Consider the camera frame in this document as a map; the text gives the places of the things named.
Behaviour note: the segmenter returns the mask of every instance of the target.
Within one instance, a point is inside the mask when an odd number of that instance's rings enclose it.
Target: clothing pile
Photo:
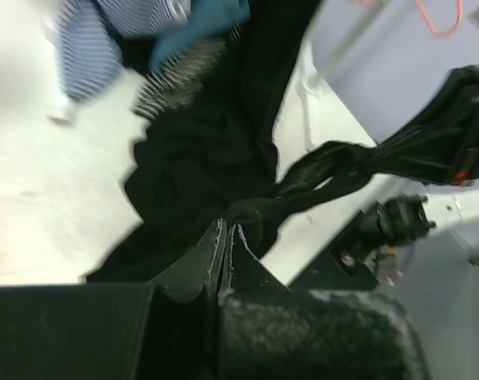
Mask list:
[[[225,51],[221,33],[237,36],[249,18],[242,0],[65,0],[59,15],[63,92],[98,95],[122,66],[146,75],[133,110],[157,115],[191,102]]]

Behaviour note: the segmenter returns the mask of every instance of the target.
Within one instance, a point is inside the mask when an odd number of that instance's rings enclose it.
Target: black connector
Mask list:
[[[426,237],[436,228],[426,218],[423,203],[427,200],[426,196],[398,196],[384,204],[376,203],[358,226],[358,238],[365,250],[409,245]]]
[[[412,244],[436,228],[426,217],[426,196],[398,196],[361,211],[329,245],[334,262],[350,276],[362,270],[370,253],[384,245]]]

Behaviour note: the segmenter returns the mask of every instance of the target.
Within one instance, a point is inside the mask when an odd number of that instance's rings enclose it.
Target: white floor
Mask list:
[[[73,127],[45,116],[54,51],[41,9],[0,0],[0,284],[74,282],[138,220],[119,186],[143,120],[124,76]]]
[[[143,134],[143,120],[128,110],[140,78],[125,72],[79,110],[73,127],[53,124],[45,112],[56,88],[55,57],[40,2],[56,0],[37,1],[0,0],[0,285],[77,282],[138,222],[120,182],[133,165],[130,141]],[[276,126],[281,173],[306,152],[295,82]],[[325,84],[320,99],[325,120],[314,125],[322,142],[373,143]],[[289,283],[391,182],[376,176],[361,192],[296,215],[263,264]]]

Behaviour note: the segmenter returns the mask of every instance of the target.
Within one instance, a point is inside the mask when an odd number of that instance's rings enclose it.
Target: black textured surface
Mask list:
[[[428,380],[402,308],[381,294],[237,293],[221,301],[222,380]]]

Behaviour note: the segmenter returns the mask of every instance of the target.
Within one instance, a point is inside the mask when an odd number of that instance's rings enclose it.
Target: screw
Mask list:
[[[355,266],[355,259],[352,256],[350,256],[348,253],[342,253],[341,254],[341,261],[347,267],[351,268],[351,267]]]

